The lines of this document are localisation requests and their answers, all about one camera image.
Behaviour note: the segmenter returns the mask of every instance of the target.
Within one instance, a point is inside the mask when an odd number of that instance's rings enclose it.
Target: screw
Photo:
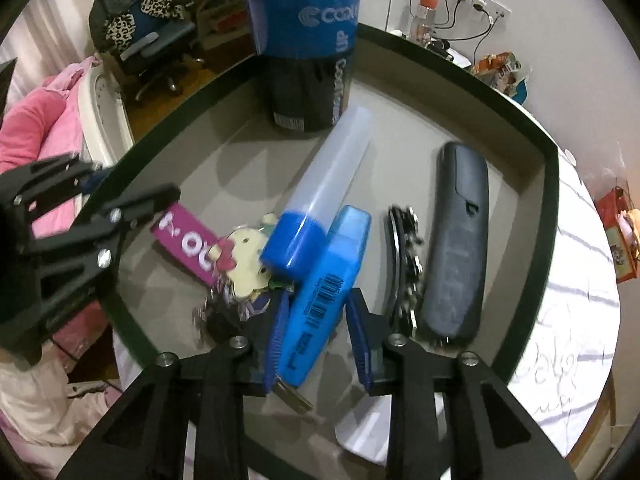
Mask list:
[[[402,334],[392,334],[386,340],[391,346],[401,347],[406,345],[406,338]]]
[[[465,366],[476,366],[480,362],[478,354],[474,352],[462,352],[462,354],[460,354],[460,360]]]
[[[236,350],[239,350],[247,346],[249,342],[247,341],[247,338],[245,338],[243,335],[237,335],[232,337],[229,340],[229,344],[231,345],[231,348],[235,348]]]
[[[172,352],[162,352],[156,357],[156,364],[162,368],[168,368],[178,360],[178,356]]]
[[[117,224],[122,218],[122,211],[118,208],[112,209],[109,213],[109,222],[112,224]]]
[[[98,253],[98,267],[106,269],[111,265],[111,251],[108,249],[101,249]]]

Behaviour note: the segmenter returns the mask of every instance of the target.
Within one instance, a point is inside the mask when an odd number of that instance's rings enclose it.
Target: blue cup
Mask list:
[[[315,132],[349,101],[360,0],[247,0],[276,124]]]

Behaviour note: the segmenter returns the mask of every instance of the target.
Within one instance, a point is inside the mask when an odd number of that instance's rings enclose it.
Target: leopard print fabric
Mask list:
[[[156,18],[182,19],[182,9],[175,5],[174,0],[142,0],[140,8],[145,14]]]
[[[124,52],[133,39],[136,23],[133,15],[121,14],[105,23],[105,37],[113,41],[119,52]]]

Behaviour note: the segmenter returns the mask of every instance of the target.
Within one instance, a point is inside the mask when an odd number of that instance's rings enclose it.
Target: blue gripper pad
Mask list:
[[[358,379],[360,384],[369,393],[372,384],[371,375],[371,349],[367,341],[367,334],[364,329],[363,320],[361,318],[361,310],[356,305],[357,299],[354,292],[347,295],[345,305],[345,313],[347,317],[347,327],[349,329],[349,337],[351,338],[351,348],[353,349],[353,359],[358,370]]]
[[[273,321],[271,335],[264,357],[264,377],[262,378],[262,385],[264,386],[265,393],[273,390],[276,383],[278,364],[280,363],[280,356],[282,355],[282,341],[284,340],[287,322],[289,321],[289,293],[283,291],[280,297],[280,304],[271,305],[269,308],[274,307],[277,307],[278,313],[276,314],[276,319]]]

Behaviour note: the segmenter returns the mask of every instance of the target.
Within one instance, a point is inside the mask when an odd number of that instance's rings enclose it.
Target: blue highlighter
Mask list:
[[[278,374],[291,386],[298,387],[305,381],[335,328],[360,272],[370,226],[369,213],[345,206],[296,294],[278,365]]]

